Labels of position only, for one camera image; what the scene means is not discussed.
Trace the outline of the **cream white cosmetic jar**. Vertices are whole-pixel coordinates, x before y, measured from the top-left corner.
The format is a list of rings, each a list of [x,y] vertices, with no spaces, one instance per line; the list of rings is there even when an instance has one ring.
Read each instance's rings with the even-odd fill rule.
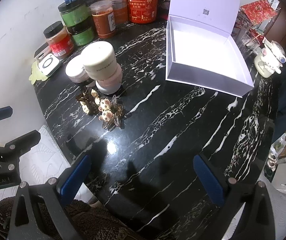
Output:
[[[106,41],[97,41],[86,46],[81,53],[81,63],[94,80],[105,80],[117,69],[114,48]]]

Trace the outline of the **green jar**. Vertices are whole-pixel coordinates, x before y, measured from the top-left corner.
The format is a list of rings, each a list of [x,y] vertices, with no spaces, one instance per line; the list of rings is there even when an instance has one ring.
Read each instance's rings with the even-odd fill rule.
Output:
[[[83,46],[90,43],[94,37],[93,27],[91,23],[86,21],[67,27],[68,32],[71,34],[77,46]]]
[[[73,27],[90,16],[84,0],[75,0],[71,3],[63,2],[58,6],[58,11],[66,27]]]

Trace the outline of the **pale blue white jar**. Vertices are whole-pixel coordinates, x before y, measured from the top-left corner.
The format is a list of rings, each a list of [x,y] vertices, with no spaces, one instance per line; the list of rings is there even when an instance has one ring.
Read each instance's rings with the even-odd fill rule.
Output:
[[[120,80],[96,80],[96,87],[105,94],[110,95],[116,93],[121,87]]]

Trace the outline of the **dark bow hair clip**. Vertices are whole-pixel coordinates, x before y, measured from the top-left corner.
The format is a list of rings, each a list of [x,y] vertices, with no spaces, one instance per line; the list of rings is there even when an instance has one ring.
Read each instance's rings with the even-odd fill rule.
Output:
[[[93,88],[82,88],[81,93],[76,96],[76,100],[81,104],[82,110],[87,115],[99,113],[100,97]]]

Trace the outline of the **red patterned gift box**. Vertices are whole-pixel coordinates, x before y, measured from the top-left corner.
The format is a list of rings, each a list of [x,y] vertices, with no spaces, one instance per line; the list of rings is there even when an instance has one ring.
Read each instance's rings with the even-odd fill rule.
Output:
[[[247,16],[252,25],[261,24],[263,21],[270,20],[277,15],[268,0],[257,0],[240,7],[241,11]]]

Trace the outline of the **white square mini printer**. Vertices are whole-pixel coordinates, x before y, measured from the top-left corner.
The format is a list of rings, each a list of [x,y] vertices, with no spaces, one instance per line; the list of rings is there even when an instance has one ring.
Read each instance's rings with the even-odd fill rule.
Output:
[[[61,61],[54,54],[50,53],[38,63],[38,69],[43,75],[50,77],[61,64]]]

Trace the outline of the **bear charm hair clip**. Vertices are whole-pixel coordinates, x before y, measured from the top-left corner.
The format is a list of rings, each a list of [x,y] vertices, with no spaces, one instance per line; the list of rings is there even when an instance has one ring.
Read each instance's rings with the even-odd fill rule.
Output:
[[[124,108],[116,95],[113,95],[111,99],[101,99],[98,109],[100,111],[99,120],[102,122],[103,129],[111,131],[114,127],[121,127]]]

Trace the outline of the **lower green jar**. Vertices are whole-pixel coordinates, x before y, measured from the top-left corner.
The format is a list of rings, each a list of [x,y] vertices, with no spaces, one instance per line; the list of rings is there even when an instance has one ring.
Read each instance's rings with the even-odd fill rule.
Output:
[[[67,27],[68,32],[71,34],[77,46],[83,46],[90,43],[94,37],[93,27],[91,23],[86,21]]]

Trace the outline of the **orange powder plastic jar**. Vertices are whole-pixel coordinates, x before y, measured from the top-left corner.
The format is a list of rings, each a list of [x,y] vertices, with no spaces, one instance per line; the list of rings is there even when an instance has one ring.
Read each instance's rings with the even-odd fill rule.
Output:
[[[116,23],[113,5],[110,0],[102,0],[90,6],[99,38],[110,38],[115,35]]]

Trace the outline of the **yellow flower coaster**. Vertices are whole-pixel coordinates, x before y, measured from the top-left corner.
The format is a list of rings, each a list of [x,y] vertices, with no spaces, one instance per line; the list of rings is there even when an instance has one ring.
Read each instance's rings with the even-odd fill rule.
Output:
[[[35,84],[36,81],[46,81],[48,79],[38,68],[37,61],[35,61],[31,66],[31,75],[29,76],[29,80],[32,85]]]

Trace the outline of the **upper green jar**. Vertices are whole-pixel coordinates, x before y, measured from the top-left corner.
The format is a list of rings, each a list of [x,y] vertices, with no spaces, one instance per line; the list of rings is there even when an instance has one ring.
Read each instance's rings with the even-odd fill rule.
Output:
[[[58,11],[66,27],[73,27],[90,16],[84,0],[75,0],[71,3],[63,2],[58,6]]]

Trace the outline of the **pink cosmetic jar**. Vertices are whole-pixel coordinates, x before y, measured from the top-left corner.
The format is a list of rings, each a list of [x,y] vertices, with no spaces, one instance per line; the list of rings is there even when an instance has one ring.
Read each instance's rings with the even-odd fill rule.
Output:
[[[102,87],[115,86],[121,83],[122,77],[123,77],[122,68],[119,64],[117,64],[116,71],[112,76],[108,77],[105,80],[96,80],[96,82]]]

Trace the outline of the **cinnamoroll white mug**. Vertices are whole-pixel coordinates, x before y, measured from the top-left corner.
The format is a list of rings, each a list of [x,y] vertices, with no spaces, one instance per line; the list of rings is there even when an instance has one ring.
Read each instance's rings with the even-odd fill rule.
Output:
[[[264,47],[254,59],[257,72],[263,77],[268,78],[274,73],[281,74],[283,64],[286,63],[285,51],[276,41],[268,41],[263,38]]]

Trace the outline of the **red tea tin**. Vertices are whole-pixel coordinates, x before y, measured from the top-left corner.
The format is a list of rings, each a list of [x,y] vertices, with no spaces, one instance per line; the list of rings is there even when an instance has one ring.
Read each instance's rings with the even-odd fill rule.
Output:
[[[148,24],[156,20],[157,0],[127,0],[129,20],[137,24]]]

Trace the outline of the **red label sauce jar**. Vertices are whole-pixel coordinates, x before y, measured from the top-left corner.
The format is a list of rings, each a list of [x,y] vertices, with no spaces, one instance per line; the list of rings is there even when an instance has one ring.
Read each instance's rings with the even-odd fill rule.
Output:
[[[59,60],[67,58],[74,51],[74,42],[66,26],[57,21],[48,26],[43,34],[46,38],[52,53]]]

